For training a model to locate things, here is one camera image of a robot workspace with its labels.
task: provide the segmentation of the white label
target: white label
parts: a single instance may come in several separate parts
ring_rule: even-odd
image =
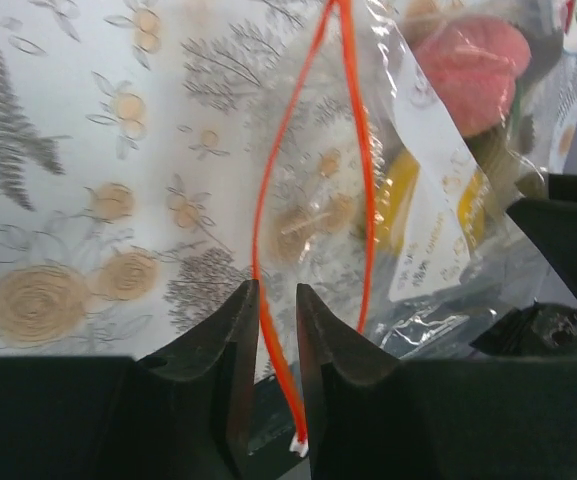
[[[392,112],[402,143],[421,166],[389,292],[394,302],[459,284],[470,252],[457,209],[477,163],[409,49]]]

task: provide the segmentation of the yellow object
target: yellow object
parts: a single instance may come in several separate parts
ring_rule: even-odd
[[[403,234],[419,169],[419,163],[404,150],[395,159],[386,180],[377,192],[375,240],[380,250],[392,250],[397,256],[401,254]],[[466,234],[471,250],[477,247],[484,236],[485,213],[481,206],[477,206],[477,197],[484,186],[485,177],[478,171],[472,177],[457,207],[459,224]]]

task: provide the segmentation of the pink toy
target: pink toy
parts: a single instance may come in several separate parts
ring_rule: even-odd
[[[483,15],[448,23],[421,41],[414,53],[464,137],[482,133],[508,115],[515,80],[531,56],[519,30]]]

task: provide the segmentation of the orange zipper strip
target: orange zipper strip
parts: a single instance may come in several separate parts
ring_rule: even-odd
[[[277,136],[270,150],[270,155],[268,157],[268,162],[266,163],[266,168],[264,170],[264,175],[261,182],[259,197],[257,198],[252,241],[253,278],[259,281],[261,293],[259,312],[261,331],[264,335],[264,341],[266,342],[266,347],[268,348],[270,360],[275,368],[277,381],[279,382],[279,386],[281,387],[281,390],[286,397],[286,401],[288,402],[288,406],[295,421],[295,426],[297,429],[297,441],[302,445],[307,442],[308,438],[306,414],[304,410],[304,404],[297,392],[295,379],[290,372],[288,362],[286,362],[286,359],[283,356],[281,344],[279,343],[279,337],[277,336],[277,332],[273,326],[270,309],[266,300],[265,288],[261,275],[261,268],[259,265],[259,230],[261,227],[264,199],[266,197],[266,192],[270,183],[270,175],[274,168],[277,156],[279,155],[281,141],[284,137],[284,134],[286,133],[295,106],[297,105],[299,93],[301,92],[306,82],[306,77],[308,76],[308,72],[312,67],[315,56],[319,52],[321,44],[323,43],[328,20],[330,19],[330,15],[332,14],[332,10],[335,5],[338,5],[340,9],[344,66],[346,70],[346,78],[348,81],[348,89],[350,93],[352,109],[355,115],[355,126],[357,128],[357,138],[359,141],[361,163],[364,176],[364,187],[366,190],[366,269],[364,273],[364,288],[361,302],[361,311],[359,314],[359,325],[357,327],[359,332],[363,332],[366,324],[366,314],[368,312],[368,306],[370,303],[370,286],[372,281],[372,268],[374,261],[375,233],[373,221],[375,212],[375,192],[368,122],[366,119],[366,113],[363,108],[361,92],[359,90],[357,49],[355,46],[351,0],[328,0],[328,2],[326,2],[323,14],[319,20],[319,24],[315,31],[315,36],[310,46],[310,50],[308,51],[308,56],[306,57],[306,61],[304,62],[301,72],[299,73],[295,89],[290,98],[290,103],[288,104],[288,108],[284,113],[281,124],[279,126],[279,130],[277,132]]]

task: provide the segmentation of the clear plastic bag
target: clear plastic bag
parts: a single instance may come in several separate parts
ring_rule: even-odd
[[[420,354],[448,332],[461,331],[458,343],[467,343],[505,306],[522,303],[503,299],[515,280],[535,285],[545,274],[504,210],[522,188],[543,191],[529,158],[537,131],[530,108],[561,56],[561,14],[550,0],[493,0],[400,21],[407,42],[392,10],[356,1],[358,110],[341,8],[318,49],[314,26],[288,46],[253,107],[254,161],[259,171],[269,152],[274,161],[259,199],[256,252],[264,270],[287,279],[270,315],[285,331],[278,320],[294,311],[294,286],[308,283],[396,356]],[[296,351],[286,354],[296,360]]]

